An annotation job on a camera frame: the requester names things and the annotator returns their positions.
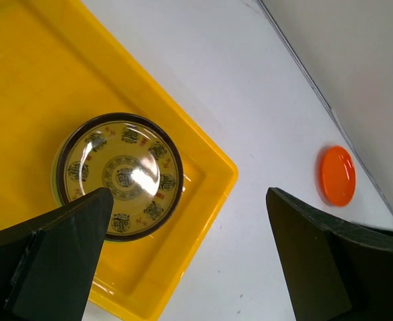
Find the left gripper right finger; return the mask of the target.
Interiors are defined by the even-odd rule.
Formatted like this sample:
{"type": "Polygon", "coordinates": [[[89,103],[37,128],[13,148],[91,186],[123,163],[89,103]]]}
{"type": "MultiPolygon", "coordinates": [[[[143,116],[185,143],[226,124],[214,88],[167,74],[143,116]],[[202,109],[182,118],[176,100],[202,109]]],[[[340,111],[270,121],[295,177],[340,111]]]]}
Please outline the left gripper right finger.
{"type": "Polygon", "coordinates": [[[280,188],[267,212],[296,320],[393,320],[393,230],[350,223],[280,188]]]}

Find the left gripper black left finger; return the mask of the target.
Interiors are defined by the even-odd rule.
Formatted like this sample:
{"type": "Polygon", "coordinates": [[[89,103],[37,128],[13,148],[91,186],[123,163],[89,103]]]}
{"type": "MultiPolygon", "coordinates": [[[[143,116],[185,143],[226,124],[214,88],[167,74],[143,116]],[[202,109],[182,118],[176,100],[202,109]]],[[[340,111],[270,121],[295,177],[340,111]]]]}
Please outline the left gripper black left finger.
{"type": "Polygon", "coordinates": [[[0,231],[0,320],[81,320],[113,208],[107,188],[0,231]]]}

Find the orange plate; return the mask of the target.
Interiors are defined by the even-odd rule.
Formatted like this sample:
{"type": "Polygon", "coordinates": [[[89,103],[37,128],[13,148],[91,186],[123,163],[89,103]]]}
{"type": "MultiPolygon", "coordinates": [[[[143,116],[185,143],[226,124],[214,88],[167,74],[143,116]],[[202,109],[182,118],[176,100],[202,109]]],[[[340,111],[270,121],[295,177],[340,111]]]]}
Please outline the orange plate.
{"type": "Polygon", "coordinates": [[[342,146],[330,146],[321,154],[319,187],[325,199],[336,207],[347,206],[356,190],[356,170],[349,152],[342,146]]]}

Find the yellow patterned plate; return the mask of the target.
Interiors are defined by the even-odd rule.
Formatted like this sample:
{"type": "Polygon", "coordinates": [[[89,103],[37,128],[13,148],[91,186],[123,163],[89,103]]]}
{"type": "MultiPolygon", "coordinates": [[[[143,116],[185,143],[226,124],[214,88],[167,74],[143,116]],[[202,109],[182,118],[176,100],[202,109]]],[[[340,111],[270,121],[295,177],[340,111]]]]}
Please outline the yellow patterned plate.
{"type": "Polygon", "coordinates": [[[63,205],[100,187],[114,198],[108,241],[134,241],[160,229],[175,212],[184,184],[176,145],[147,118],[114,112],[75,129],[57,153],[63,205]]]}

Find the green plate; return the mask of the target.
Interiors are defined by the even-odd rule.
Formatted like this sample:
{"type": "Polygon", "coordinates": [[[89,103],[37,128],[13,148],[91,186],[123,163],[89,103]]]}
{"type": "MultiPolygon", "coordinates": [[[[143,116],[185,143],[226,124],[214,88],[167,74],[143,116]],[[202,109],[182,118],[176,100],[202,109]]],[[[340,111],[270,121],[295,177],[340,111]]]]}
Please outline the green plate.
{"type": "Polygon", "coordinates": [[[61,197],[59,195],[58,187],[57,187],[57,165],[58,165],[59,157],[55,156],[52,167],[51,167],[51,189],[53,193],[53,198],[55,199],[55,203],[58,207],[63,205],[61,201],[61,197]]]}

